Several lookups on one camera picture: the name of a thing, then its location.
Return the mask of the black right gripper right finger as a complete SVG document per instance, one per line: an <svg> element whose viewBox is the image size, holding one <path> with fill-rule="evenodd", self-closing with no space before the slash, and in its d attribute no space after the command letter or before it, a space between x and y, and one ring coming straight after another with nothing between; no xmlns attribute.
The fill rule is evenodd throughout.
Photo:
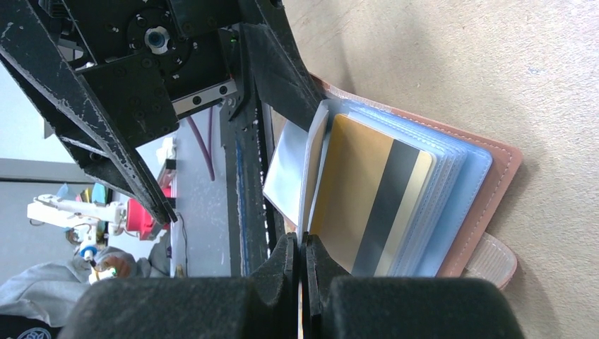
<svg viewBox="0 0 599 339"><path fill-rule="evenodd" d="M305 338L523 338L506 298L478 278L355 277L304 234Z"/></svg>

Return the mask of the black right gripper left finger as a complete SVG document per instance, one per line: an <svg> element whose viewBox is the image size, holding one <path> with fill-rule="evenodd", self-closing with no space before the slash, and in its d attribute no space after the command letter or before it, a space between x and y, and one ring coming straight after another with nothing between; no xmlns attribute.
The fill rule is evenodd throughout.
<svg viewBox="0 0 599 339"><path fill-rule="evenodd" d="M246 277L135 278L97 282L60 338L296 338L297 235L282 236Z"/></svg>

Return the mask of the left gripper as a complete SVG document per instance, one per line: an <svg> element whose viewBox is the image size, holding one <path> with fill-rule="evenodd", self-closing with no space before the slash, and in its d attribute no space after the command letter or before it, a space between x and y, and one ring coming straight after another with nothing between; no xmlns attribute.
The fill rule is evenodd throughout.
<svg viewBox="0 0 599 339"><path fill-rule="evenodd" d="M65 49L71 55L62 55ZM1 2L1 64L86 176L176 215L136 147L251 92L304 131L322 93L280 1Z"/></svg>

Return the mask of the blue card sleeves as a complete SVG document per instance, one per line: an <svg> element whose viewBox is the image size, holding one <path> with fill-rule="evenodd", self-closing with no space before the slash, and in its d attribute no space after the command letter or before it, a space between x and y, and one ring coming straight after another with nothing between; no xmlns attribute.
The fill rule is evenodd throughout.
<svg viewBox="0 0 599 339"><path fill-rule="evenodd" d="M388 132L437 158L408 229L386 275L418 275L437 268L446 257L473 199L492 164L485 149L413 121L352 100L320 103L308 131L287 123L275 149L263 187L265 197L297 228L311 232L312 216L328 149L333 119L338 114Z"/></svg>

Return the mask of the gold card with black stripe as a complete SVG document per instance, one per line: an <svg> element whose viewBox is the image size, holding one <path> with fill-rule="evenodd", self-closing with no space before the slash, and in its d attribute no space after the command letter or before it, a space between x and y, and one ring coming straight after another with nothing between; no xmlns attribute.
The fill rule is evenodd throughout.
<svg viewBox="0 0 599 339"><path fill-rule="evenodd" d="M312 234L347 272L386 275L436 163L432 153L336 115Z"/></svg>

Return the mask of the pink card holder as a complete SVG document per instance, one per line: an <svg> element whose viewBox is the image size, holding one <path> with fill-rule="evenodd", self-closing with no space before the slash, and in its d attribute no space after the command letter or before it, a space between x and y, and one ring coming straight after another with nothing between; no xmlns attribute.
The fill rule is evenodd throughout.
<svg viewBox="0 0 599 339"><path fill-rule="evenodd" d="M405 118L490 152L492 164L489 172L473 199L472 207L465 215L460 230L456 232L453 244L447 249L444 261L435 269L420 266L417 273L421 276L436 273L438 277L464 275L481 278L503 290L513 278L518 261L507 245L485 230L520 167L522 152L514 146L341 90L316 75L312 77L327 95L376 107L388 114Z"/></svg>

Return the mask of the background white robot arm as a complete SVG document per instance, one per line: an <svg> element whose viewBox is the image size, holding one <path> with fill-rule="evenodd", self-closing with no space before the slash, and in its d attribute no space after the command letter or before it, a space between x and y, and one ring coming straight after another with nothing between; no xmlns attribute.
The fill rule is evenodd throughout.
<svg viewBox="0 0 599 339"><path fill-rule="evenodd" d="M89 291L60 338L522 338L485 232L519 149L311 75L279 1L2 1L1 64L75 163L154 237L189 218L136 148L221 105L238 277L122 279L121 203L36 197L76 234Z"/></svg>

